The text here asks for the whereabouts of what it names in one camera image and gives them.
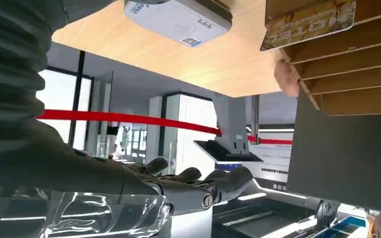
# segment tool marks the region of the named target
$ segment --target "clear plastic sheet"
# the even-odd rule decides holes
[[[169,213],[164,196],[0,188],[0,238],[150,237]]]

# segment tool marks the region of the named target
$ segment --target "white device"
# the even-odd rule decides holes
[[[200,46],[231,29],[231,13],[211,0],[170,0],[147,5],[128,1],[125,15],[138,25],[189,47]]]

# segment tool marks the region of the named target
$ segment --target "red barrier tape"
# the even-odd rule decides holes
[[[218,128],[207,127],[177,120],[152,118],[145,116],[121,114],[121,113],[102,113],[102,112],[84,112],[84,111],[64,111],[64,110],[45,110],[45,113],[38,116],[37,119],[52,120],[91,120],[91,121],[109,121],[109,122],[134,122],[149,125],[169,126],[194,131],[201,131],[215,135],[221,135]],[[248,136],[249,141],[256,141],[254,136]],[[291,145],[291,140],[269,140],[260,139],[263,144],[286,144]]]

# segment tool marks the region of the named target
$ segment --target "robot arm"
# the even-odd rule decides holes
[[[82,154],[66,145],[53,128],[35,119],[44,112],[35,93],[44,88],[38,72],[47,67],[52,34],[112,2],[0,0],[0,197],[11,197],[20,187],[63,194],[163,196],[171,213],[180,215],[238,196],[252,179],[245,168],[204,181],[157,178],[139,168]]]

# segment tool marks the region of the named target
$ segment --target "gray sleeve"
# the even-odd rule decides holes
[[[125,170],[83,155],[36,120],[52,34],[112,0],[0,0],[0,185],[119,194]]]

